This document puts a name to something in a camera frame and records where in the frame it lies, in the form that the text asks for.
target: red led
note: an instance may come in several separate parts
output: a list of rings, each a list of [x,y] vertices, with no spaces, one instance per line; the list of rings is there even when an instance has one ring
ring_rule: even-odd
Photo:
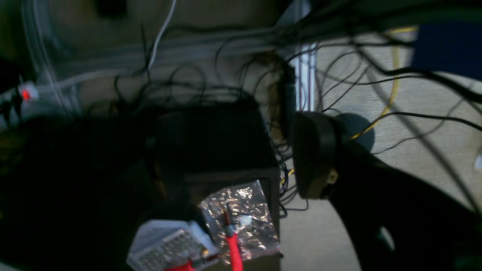
[[[24,98],[24,100],[30,100],[32,98],[30,96],[30,93],[26,89],[22,90],[22,97]]]

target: red light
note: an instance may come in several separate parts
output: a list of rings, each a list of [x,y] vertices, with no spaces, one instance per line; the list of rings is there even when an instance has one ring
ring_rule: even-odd
[[[22,97],[24,98],[24,100],[30,100],[32,98],[30,96],[30,93],[26,89],[22,90]]]

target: blue object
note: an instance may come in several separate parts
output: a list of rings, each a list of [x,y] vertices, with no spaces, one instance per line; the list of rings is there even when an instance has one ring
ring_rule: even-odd
[[[482,80],[482,24],[447,22],[420,25],[412,67]]]

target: red cable sleeve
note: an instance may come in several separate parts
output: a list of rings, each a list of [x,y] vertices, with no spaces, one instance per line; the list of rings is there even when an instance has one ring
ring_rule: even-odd
[[[178,267],[173,267],[169,269],[164,269],[164,271],[196,271],[194,268],[192,268],[192,261],[185,265],[181,265]]]
[[[231,268],[233,271],[242,271],[242,259],[238,248],[238,234],[231,237],[226,236],[229,245],[229,257],[231,258]]]

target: aluminum foil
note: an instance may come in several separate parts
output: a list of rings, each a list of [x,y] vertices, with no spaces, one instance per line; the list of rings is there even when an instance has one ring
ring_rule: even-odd
[[[238,244],[243,260],[280,251],[280,241],[259,181],[221,189],[209,195],[198,207],[214,243],[219,248],[220,259],[226,264],[230,262],[224,231],[226,209],[230,212],[231,224],[237,225]]]

